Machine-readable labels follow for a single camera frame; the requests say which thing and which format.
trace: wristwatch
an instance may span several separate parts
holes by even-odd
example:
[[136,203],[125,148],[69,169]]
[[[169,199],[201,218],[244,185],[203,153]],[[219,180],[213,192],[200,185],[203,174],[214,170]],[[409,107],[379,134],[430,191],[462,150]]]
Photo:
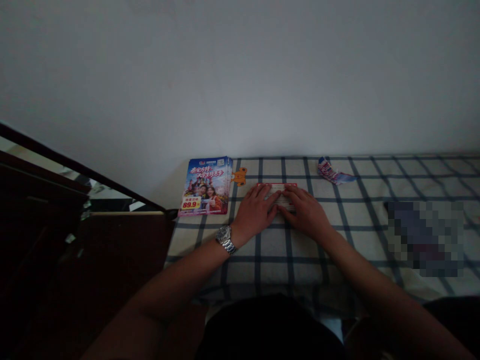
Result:
[[216,241],[222,245],[230,255],[237,251],[237,248],[230,240],[231,236],[232,228],[229,225],[225,225],[218,230],[215,237]]

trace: colorful flyer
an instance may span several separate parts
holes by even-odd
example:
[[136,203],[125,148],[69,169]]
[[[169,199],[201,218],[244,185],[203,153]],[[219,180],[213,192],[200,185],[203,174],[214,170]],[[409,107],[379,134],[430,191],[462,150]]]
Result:
[[227,156],[190,160],[178,216],[226,214],[231,177]]

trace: right hand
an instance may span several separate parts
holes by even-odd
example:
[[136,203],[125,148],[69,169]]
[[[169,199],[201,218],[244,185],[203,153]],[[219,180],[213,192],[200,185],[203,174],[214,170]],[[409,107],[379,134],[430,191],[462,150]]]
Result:
[[317,243],[321,243],[328,235],[335,233],[324,208],[309,192],[296,186],[286,185],[283,195],[288,197],[295,206],[296,216],[283,206],[279,206],[278,209],[295,229]]

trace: plaid bedsheet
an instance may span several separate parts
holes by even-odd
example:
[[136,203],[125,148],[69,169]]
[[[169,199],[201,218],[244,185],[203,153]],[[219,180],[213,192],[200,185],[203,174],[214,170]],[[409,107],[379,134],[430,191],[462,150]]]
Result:
[[[232,184],[227,215],[177,220],[165,266],[181,259],[235,218],[256,183],[297,183],[322,204],[328,219],[352,246],[419,302],[480,294],[480,155],[326,156],[334,169],[359,176],[333,185],[317,173],[319,156],[239,158],[246,185]],[[464,270],[459,277],[422,277],[388,249],[384,202],[463,202]],[[196,299],[223,305],[283,293],[314,317],[350,317],[364,309],[323,249],[278,215],[271,226],[237,251]]]

